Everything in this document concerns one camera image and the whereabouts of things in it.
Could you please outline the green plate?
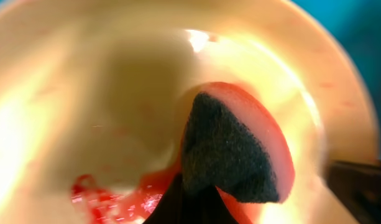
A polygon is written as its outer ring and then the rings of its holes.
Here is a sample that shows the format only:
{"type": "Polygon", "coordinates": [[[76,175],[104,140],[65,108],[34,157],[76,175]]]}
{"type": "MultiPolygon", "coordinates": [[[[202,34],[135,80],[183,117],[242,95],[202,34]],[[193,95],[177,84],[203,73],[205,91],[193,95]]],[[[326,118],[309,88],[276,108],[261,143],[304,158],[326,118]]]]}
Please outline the green plate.
{"type": "Polygon", "coordinates": [[[142,223],[127,195],[175,162],[193,98],[238,86],[280,126],[295,183],[253,223],[354,223],[325,183],[375,164],[365,85],[290,1],[7,1],[0,5],[0,223],[142,223]]]}

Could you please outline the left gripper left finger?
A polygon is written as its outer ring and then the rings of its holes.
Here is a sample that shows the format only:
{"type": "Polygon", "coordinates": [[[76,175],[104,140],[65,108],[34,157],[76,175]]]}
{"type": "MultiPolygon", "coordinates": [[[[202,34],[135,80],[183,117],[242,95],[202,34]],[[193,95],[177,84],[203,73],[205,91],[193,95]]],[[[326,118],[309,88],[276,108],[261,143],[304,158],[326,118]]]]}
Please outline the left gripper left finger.
{"type": "Polygon", "coordinates": [[[184,202],[183,177],[177,174],[144,224],[184,224],[184,202]]]}

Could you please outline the red sponge with dark scourer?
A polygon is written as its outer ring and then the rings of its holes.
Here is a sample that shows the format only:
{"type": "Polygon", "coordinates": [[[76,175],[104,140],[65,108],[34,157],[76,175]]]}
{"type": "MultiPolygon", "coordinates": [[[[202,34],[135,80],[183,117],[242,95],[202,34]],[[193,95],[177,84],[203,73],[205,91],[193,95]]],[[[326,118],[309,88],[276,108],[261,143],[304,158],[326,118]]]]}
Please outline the red sponge with dark scourer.
{"type": "Polygon", "coordinates": [[[263,203],[283,203],[295,168],[285,137],[251,94],[224,82],[193,100],[181,144],[185,192],[216,190],[238,223],[253,223],[263,203]]]}

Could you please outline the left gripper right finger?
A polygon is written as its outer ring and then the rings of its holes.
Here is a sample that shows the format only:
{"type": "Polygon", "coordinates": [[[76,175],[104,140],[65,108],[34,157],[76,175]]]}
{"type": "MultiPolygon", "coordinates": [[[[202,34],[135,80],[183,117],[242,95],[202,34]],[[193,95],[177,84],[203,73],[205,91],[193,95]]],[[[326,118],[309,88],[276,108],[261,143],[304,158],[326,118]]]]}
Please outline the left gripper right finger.
{"type": "Polygon", "coordinates": [[[237,224],[225,206],[218,190],[209,186],[198,194],[197,224],[237,224]]]}

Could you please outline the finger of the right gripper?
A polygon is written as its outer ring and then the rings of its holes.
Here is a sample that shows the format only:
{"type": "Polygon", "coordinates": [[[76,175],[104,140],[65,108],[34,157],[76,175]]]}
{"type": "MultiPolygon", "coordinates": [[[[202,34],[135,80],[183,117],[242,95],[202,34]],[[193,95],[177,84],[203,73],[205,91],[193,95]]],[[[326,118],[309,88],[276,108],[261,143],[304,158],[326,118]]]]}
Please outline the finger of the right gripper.
{"type": "Polygon", "coordinates": [[[381,166],[336,161],[327,185],[359,223],[381,223],[381,166]]]}

